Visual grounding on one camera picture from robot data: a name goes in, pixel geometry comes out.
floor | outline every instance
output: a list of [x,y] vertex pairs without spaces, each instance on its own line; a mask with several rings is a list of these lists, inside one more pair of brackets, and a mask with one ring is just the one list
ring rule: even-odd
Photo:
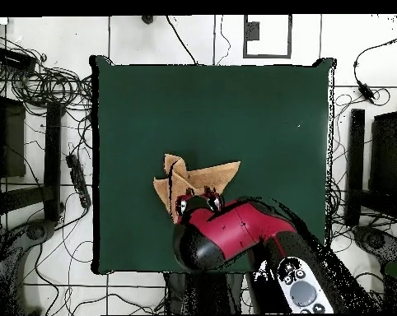
[[[261,28],[270,27],[270,16],[250,15],[249,21],[260,21]],[[351,108],[341,114],[339,105],[349,103],[350,99],[359,96],[353,76],[353,62],[364,49],[382,44],[397,37],[396,15],[293,15],[292,56],[291,59],[244,59],[243,25],[244,17],[239,15],[202,15],[170,16],[180,38],[186,43],[189,51],[198,63],[246,65],[246,64],[299,64],[311,65],[316,59],[336,58],[337,67],[334,74],[334,95],[338,97],[335,106],[337,115],[334,138],[344,149],[347,146],[348,118]],[[168,25],[165,17],[158,17],[147,26],[139,16],[109,17],[36,17],[10,18],[7,26],[0,26],[0,36],[25,49],[36,49],[47,55],[47,67],[66,68],[75,72],[80,78],[91,74],[88,58],[91,54],[110,57],[115,64],[157,64],[157,63],[191,63],[180,42]],[[267,45],[253,47],[257,53],[272,53],[267,35],[260,41],[267,40]],[[366,116],[372,120],[374,115],[397,110],[397,44],[368,51],[359,59],[357,74],[360,80],[379,91],[379,102],[390,100],[384,106],[362,102],[358,108],[366,110]],[[72,114],[81,119],[83,111]],[[44,120],[41,117],[26,115],[26,151],[25,156],[40,183],[43,181]],[[69,115],[63,117],[62,150],[68,153],[74,144],[79,142],[77,123]],[[366,139],[370,140],[370,128],[366,130]],[[334,158],[343,153],[343,148],[335,143]],[[368,160],[370,143],[366,148],[365,185],[368,180]],[[86,182],[91,184],[91,154],[86,149],[80,154],[86,175]],[[334,162],[334,179],[343,189],[346,165],[345,156]],[[8,179],[3,183],[3,190],[13,190],[27,185],[34,185],[30,172],[24,178]],[[61,196],[68,199],[65,221],[72,221],[82,214],[77,195],[72,195],[69,170],[65,163],[62,167]],[[34,205],[13,211],[2,218],[7,228],[19,225],[34,214],[32,218],[42,217],[42,206]],[[62,241],[65,239],[67,250]],[[351,273],[356,276],[361,272],[373,272],[380,275],[380,266],[372,257],[361,251],[350,239],[351,235],[339,235],[332,243],[333,251],[343,260]],[[63,306],[65,297],[71,293],[68,303],[75,315],[104,314],[145,314],[136,304],[154,308],[164,295],[164,280],[158,273],[115,272],[108,276],[97,276],[91,272],[91,212],[76,225],[70,225],[59,231],[43,247],[39,271],[43,277],[60,285],[58,299],[49,314],[68,316]],[[43,282],[34,272],[35,260],[39,248],[34,248],[28,257],[25,269],[25,292],[29,305],[41,306],[43,314],[52,304],[57,292]],[[72,261],[71,254],[77,259]],[[381,292],[382,284],[372,276],[358,278],[367,290]],[[243,294],[243,312],[252,313],[247,304],[250,297]]]

power adapter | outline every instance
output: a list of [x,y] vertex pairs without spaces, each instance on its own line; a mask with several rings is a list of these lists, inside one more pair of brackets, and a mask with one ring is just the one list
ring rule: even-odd
[[0,65],[14,68],[18,71],[33,72],[35,70],[36,60],[28,54],[0,47]]
[[360,91],[360,93],[362,94],[362,96],[366,99],[369,100],[370,102],[373,102],[374,99],[374,93],[373,91],[370,89],[370,87],[368,87],[367,84],[362,84],[361,82],[357,82],[358,83],[358,90]]

tangled wires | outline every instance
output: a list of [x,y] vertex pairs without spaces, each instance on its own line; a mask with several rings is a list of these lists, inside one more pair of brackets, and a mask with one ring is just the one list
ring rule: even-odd
[[44,109],[48,102],[59,102],[66,110],[90,110],[91,77],[80,79],[75,72],[63,68],[49,68],[44,65],[45,54],[35,49],[23,49],[20,45],[11,44],[7,49],[26,54],[36,61],[33,72],[23,72],[10,67],[0,66],[2,87],[0,93],[6,93],[7,83],[11,83],[12,92],[24,103],[29,114],[45,116],[44,111],[34,111],[33,107]]

white controller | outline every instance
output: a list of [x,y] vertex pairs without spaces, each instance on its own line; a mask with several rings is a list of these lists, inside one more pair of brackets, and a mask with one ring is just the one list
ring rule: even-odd
[[334,313],[313,271],[303,260],[283,259],[278,266],[278,282],[293,314]]

green table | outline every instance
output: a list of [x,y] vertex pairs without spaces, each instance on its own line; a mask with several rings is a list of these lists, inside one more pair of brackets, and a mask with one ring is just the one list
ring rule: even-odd
[[[96,57],[96,66],[99,272],[182,271],[173,224],[152,186],[153,177],[166,177],[165,153],[190,170],[240,160],[227,201],[276,198],[324,240],[331,59],[315,67],[218,67],[112,66]],[[246,257],[227,269],[249,270]]]

